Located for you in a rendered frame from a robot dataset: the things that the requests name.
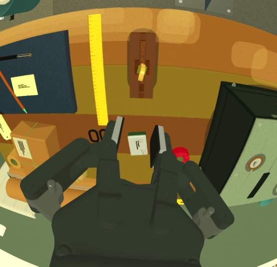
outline black slot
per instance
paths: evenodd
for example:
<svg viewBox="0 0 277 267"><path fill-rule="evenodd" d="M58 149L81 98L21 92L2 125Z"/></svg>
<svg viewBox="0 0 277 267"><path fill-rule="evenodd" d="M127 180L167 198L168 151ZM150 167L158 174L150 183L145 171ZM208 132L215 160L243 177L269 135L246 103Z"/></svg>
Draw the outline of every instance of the black slot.
<svg viewBox="0 0 277 267"><path fill-rule="evenodd" d="M266 181L266 179L268 178L268 176L270 175L270 172L266 172L262 175L262 177L260 178L260 180L258 181L258 183L256 184L256 186L254 187L254 189L252 190L252 192L249 194L249 196L247 197L247 199L253 198L256 193L259 191L259 189L261 188L261 186L264 184L264 182Z"/></svg>

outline gray floor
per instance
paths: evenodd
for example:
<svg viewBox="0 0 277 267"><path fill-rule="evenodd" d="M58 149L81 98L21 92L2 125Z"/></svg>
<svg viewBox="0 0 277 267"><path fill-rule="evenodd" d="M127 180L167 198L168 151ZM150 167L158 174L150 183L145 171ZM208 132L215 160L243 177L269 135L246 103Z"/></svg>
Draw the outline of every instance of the gray floor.
<svg viewBox="0 0 277 267"><path fill-rule="evenodd" d="M233 0L233 15L175 6L175 0L41 0L31 11L0 21L0 31L33 20L94 8L141 7L186 10L239 22L277 36L277 0Z"/></svg>

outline small white box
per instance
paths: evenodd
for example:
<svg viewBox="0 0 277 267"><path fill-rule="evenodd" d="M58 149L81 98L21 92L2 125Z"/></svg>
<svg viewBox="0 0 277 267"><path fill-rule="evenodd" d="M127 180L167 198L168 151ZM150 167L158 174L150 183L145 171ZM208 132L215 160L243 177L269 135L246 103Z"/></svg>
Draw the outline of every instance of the small white box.
<svg viewBox="0 0 277 267"><path fill-rule="evenodd" d="M0 224L0 236L3 236L5 233L6 227Z"/></svg>
<svg viewBox="0 0 277 267"><path fill-rule="evenodd" d="M128 142L131 156L148 155L145 131L128 133Z"/></svg>

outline robotic arm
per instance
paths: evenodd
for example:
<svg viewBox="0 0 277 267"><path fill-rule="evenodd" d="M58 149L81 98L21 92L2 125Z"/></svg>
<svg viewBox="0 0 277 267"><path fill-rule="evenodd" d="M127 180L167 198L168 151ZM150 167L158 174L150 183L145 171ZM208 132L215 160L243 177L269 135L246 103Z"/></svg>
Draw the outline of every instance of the robotic arm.
<svg viewBox="0 0 277 267"><path fill-rule="evenodd" d="M31 210L52 222L50 267L201 266L204 240L233 224L232 212L195 162L177 160L159 125L150 140L151 184L121 179L123 123L109 121L98 143L75 139L21 181ZM97 168L96 185L61 207L63 192L88 168Z"/></svg>

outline box label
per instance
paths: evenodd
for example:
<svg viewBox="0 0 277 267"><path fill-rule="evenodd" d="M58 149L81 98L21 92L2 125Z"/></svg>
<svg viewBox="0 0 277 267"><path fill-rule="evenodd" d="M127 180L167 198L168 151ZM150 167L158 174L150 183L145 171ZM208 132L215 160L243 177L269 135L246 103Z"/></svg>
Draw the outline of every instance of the box label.
<svg viewBox="0 0 277 267"><path fill-rule="evenodd" d="M28 148L26 139L13 137L13 141L19 156L31 160L32 156Z"/></svg>

